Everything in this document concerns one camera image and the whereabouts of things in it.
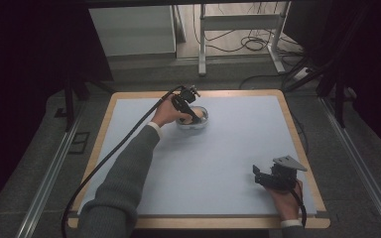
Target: white cabinet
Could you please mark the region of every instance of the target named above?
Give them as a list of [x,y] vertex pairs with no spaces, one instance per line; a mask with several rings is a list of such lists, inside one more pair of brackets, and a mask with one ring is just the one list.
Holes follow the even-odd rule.
[[107,57],[176,51],[171,6],[89,10]]

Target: person's right hand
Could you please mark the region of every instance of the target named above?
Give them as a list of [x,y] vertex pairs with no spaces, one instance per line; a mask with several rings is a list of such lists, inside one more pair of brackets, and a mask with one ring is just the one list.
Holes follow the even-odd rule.
[[[295,192],[300,199],[303,199],[303,183],[298,179],[297,182],[298,184],[296,184]],[[274,199],[275,207],[277,211],[280,213],[280,218],[282,221],[295,220],[299,218],[299,205],[296,199],[289,191],[274,190],[266,186],[264,187]]]
[[174,122],[176,119],[191,119],[191,116],[187,113],[178,111],[172,103],[173,95],[170,95],[166,100],[160,104],[154,114],[152,122],[156,123],[159,127],[164,126],[167,123]]

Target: metal rail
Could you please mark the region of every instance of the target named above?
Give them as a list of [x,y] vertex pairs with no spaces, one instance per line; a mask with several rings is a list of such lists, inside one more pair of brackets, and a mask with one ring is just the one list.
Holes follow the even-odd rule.
[[346,152],[348,153],[349,158],[351,159],[355,169],[357,170],[360,179],[362,180],[366,190],[368,191],[371,199],[373,200],[376,208],[378,209],[381,215],[381,189],[374,179],[372,173],[370,173],[367,165],[364,163],[361,155],[358,153],[357,148],[354,143],[351,141],[347,131],[344,128],[339,126],[339,123],[333,116],[333,108],[330,105],[327,99],[320,98],[320,103],[322,104],[328,119],[336,131],[339,139],[342,142]]
[[42,183],[39,186],[35,197],[33,198],[29,210],[27,211],[27,214],[21,223],[20,229],[16,235],[17,238],[32,237],[43,209],[45,208],[46,202],[48,201],[49,195],[51,194],[51,191],[54,187],[58,174],[61,170],[62,164],[64,163],[64,158],[79,125],[85,105],[86,101],[78,102],[78,113],[76,119],[74,120],[70,130],[64,133],[63,140],[61,141],[61,144],[58,147],[58,150],[42,180]]

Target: gray carpet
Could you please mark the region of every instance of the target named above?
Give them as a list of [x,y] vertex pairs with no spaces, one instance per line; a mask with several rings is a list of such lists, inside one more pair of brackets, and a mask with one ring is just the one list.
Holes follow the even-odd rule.
[[[107,85],[118,91],[169,90],[178,85],[194,84],[200,90],[238,89],[240,82],[249,76],[276,74],[268,58],[244,62],[210,60],[207,76],[198,77],[194,61],[163,65],[161,62],[135,63],[130,68],[112,64],[114,82]],[[253,78],[242,85],[243,89],[279,88],[279,76]],[[308,159],[313,169],[319,191],[331,220],[327,229],[310,229],[309,237],[381,237],[381,216],[370,199],[357,171],[347,156],[341,142],[329,123],[324,110],[315,97],[313,81],[288,94],[288,104],[304,125],[309,147]],[[68,154],[56,184],[46,203],[33,237],[61,237],[60,221],[64,207],[79,185],[102,122],[110,95],[93,84],[87,84],[90,99],[81,117],[77,132],[89,132],[88,144],[82,155]],[[14,237],[42,181],[49,162],[56,153],[64,135],[65,120],[55,118],[59,108],[64,108],[64,94],[55,94],[48,100],[47,114],[29,149],[0,193],[0,237]],[[345,103],[344,118],[347,131],[358,147],[371,173],[381,186],[381,141]],[[68,230],[68,237],[75,237]],[[228,233],[230,237],[260,237],[260,231]],[[169,237],[167,234],[145,234],[142,237]],[[176,233],[170,237],[194,237],[194,234]],[[223,237],[213,234],[211,237]],[[270,237],[281,237],[279,230],[270,231]]]

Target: handheld controller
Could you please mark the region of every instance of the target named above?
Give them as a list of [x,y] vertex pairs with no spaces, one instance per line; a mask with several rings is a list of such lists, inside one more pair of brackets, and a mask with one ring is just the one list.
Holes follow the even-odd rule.
[[273,160],[274,166],[271,168],[271,174],[261,173],[259,168],[253,166],[255,182],[275,190],[294,189],[297,183],[297,170],[307,171],[299,162],[290,156],[277,158]]
[[183,112],[187,113],[192,117],[192,124],[198,124],[200,123],[200,118],[194,114],[194,112],[189,107],[188,103],[193,103],[196,100],[195,95],[200,97],[199,93],[197,93],[196,88],[192,86],[191,88],[182,88],[181,92],[179,94],[174,94],[172,97],[172,103],[173,106]]

